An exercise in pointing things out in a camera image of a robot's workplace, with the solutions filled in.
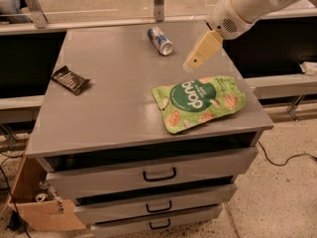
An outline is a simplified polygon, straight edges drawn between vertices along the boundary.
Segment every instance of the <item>speckled floor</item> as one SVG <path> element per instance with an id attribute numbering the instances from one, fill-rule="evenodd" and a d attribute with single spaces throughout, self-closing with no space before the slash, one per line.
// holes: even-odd
<path id="1" fill-rule="evenodd" d="M 269 157 L 284 163 L 290 156 L 309 153 L 317 156 L 317 103 L 299 106 L 300 121 L 293 121 L 286 107 L 265 109 L 274 128 L 264 132 L 261 143 Z M 223 204 L 219 218 L 155 232 L 143 232 L 122 238 L 313 238 L 317 234 L 317 163 L 309 158 L 290 160 L 276 167 L 259 154 L 248 171 L 236 180 L 238 190 Z M 7 162 L 4 170 L 14 177 L 19 161 Z M 6 196 L 1 192 L 1 206 Z M 1 217 L 0 237 L 27 237 L 23 230 L 6 230 L 11 210 Z M 32 238 L 90 238 L 89 230 L 74 232 L 36 232 Z"/>

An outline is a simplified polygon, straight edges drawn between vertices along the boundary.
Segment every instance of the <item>brown box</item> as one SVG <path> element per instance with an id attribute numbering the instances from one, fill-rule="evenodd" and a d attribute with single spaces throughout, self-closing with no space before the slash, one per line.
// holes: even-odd
<path id="1" fill-rule="evenodd" d="M 59 210 L 55 200 L 35 202 L 39 192 L 39 183 L 46 177 L 46 171 L 37 160 L 22 158 L 19 170 L 12 185 L 21 217 L 37 231 L 70 231 L 85 229 L 73 213 L 74 204 L 71 200 L 62 201 L 63 210 Z M 7 199 L 8 206 L 16 210 L 11 196 Z"/>

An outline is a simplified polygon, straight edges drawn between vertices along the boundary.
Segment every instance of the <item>dresser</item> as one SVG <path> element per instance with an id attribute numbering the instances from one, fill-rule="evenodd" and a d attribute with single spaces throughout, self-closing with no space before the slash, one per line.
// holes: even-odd
<path id="1" fill-rule="evenodd" d="M 95 237 L 217 218 L 273 126 L 224 51 L 196 72 L 183 70 L 204 22 L 154 25 L 173 42 L 168 57 L 147 36 L 153 25 L 69 30 L 55 70 L 67 65 L 90 85 L 75 96 L 50 83 L 26 150 Z M 234 77 L 246 106 L 169 134 L 151 90 L 215 75 Z"/>

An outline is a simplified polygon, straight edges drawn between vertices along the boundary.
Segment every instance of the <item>person's leg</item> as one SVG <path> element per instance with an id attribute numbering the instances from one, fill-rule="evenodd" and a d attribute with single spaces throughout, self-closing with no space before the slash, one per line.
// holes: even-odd
<path id="1" fill-rule="evenodd" d="M 10 23 L 30 23 L 30 19 L 20 10 L 20 0 L 0 0 L 0 14 Z"/>

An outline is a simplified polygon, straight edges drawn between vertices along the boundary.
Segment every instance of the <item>green chip bag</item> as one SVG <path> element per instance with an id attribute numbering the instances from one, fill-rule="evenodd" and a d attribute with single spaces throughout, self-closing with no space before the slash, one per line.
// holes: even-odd
<path id="1" fill-rule="evenodd" d="M 177 133 L 233 114 L 246 105 L 233 77 L 214 76 L 152 89 L 166 129 Z"/>

